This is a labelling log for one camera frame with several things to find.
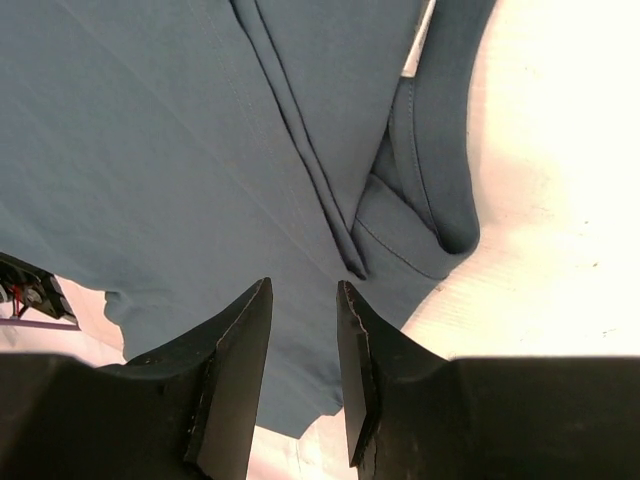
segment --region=black plastic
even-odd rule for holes
[[[360,480],[640,478],[638,358],[448,362],[344,282],[338,342]]]
[[[0,252],[0,288],[13,300],[13,290],[21,292],[23,312],[33,308],[54,319],[64,318],[74,324],[77,319],[55,276],[15,257]],[[30,290],[37,299],[30,299]]]
[[[0,355],[0,478],[244,480],[271,307],[266,279],[127,365]]]

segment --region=blue fabric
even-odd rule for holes
[[[7,0],[0,251],[88,288],[132,357],[261,277],[258,423],[341,405],[335,288],[400,327],[478,239],[469,76],[493,0]]]

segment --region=red wire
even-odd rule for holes
[[[20,314],[20,290],[18,287],[13,287],[13,316],[17,317]]]

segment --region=stitching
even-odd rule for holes
[[[282,61],[280,60],[280,55],[278,54],[277,50],[275,49],[275,45],[273,43],[273,39],[271,38],[271,34],[269,33],[269,30],[267,29],[267,24],[266,24],[266,22],[264,20],[260,5],[255,0],[253,1],[253,4],[255,5],[256,12],[257,12],[257,15],[258,15],[258,19],[260,20],[260,23],[261,23],[261,25],[262,25],[262,27],[264,29],[265,36],[269,40],[269,45],[271,46],[271,51],[273,52],[274,57],[278,61],[278,66],[280,67],[280,71],[282,72],[282,76],[283,76],[283,78],[285,80],[286,93],[291,97],[292,103],[293,103],[293,105],[295,107],[295,112],[294,112],[294,117],[295,118],[293,118],[292,121],[293,122],[299,121],[300,125],[302,127],[302,135],[301,135],[301,138],[299,139],[299,141],[302,142],[302,143],[305,143],[306,146],[311,151],[311,157],[312,157],[311,161],[315,162],[317,164],[317,168],[319,169],[320,173],[322,174],[320,180],[326,186],[326,189],[327,189],[327,191],[329,193],[329,197],[330,197],[331,201],[333,202],[333,204],[336,207],[336,211],[337,211],[337,213],[338,213],[338,215],[340,217],[342,225],[344,226],[345,231],[348,232],[349,231],[349,226],[347,225],[347,222],[344,219],[342,211],[338,207],[338,202],[336,200],[335,194],[333,193],[333,189],[331,188],[331,185],[329,184],[329,179],[327,178],[327,174],[324,171],[324,168],[322,167],[322,164],[320,163],[320,160],[318,159],[318,155],[316,153],[315,147],[311,143],[311,137],[309,136],[309,132],[307,130],[307,126],[305,125],[304,120],[302,118],[302,114],[300,113],[300,106],[298,105],[298,100],[296,99],[296,97],[293,94],[293,89],[292,89],[291,84],[289,82],[289,78],[287,76],[287,72],[285,71],[284,66],[282,64]],[[265,77],[268,78],[266,69],[265,69]],[[282,112],[282,117],[283,117],[283,120],[284,120],[284,122],[286,124],[288,119],[285,116],[284,112]],[[293,131],[291,131],[291,140],[293,141],[294,145],[296,146],[296,150],[298,150],[298,147],[296,145],[296,138],[293,135]],[[303,155],[299,151],[298,151],[298,154],[300,155],[300,158],[302,159],[303,163],[305,163],[305,158],[303,157]],[[307,169],[307,172],[309,172],[309,167],[306,164],[305,164],[305,168]]]
[[[388,244],[386,244],[374,231],[371,227],[369,227],[366,223],[364,223],[362,220],[360,220],[360,218],[356,217],[356,221],[362,225],[362,227],[369,233],[369,235],[371,235],[380,245],[382,245],[384,248],[386,248],[387,250],[389,250],[389,252],[391,252],[392,254],[394,254],[396,257],[398,257],[400,260],[402,260],[404,263],[406,263],[409,267],[411,267],[413,270],[415,270],[416,272],[418,272],[420,275],[422,275],[423,277],[426,277],[430,280],[435,280],[437,282],[440,282],[442,280],[444,280],[444,278],[436,278],[433,277],[425,272],[423,272],[422,270],[420,270],[420,268],[418,268],[417,266],[415,266],[409,259],[407,259],[406,257],[404,257],[403,255],[401,255],[400,253],[398,253],[397,251],[395,251],[393,248],[391,248]]]
[[[427,214],[429,215],[429,219],[431,220],[431,224],[433,225],[433,230],[438,239],[438,243],[442,245],[442,239],[440,237],[440,232],[438,231],[438,225],[436,224],[435,219],[433,218],[433,212],[431,209],[431,202],[429,201],[429,195],[427,194],[427,189],[424,186],[424,179],[422,177],[422,168],[420,167],[420,163],[418,162],[418,147],[416,146],[416,134],[415,134],[415,117],[413,112],[413,101],[414,101],[414,93],[413,93],[413,81],[409,81],[409,108],[408,108],[408,116],[409,116],[409,143],[411,144],[411,159],[413,161],[413,167],[418,176],[420,193],[424,197],[427,206]]]

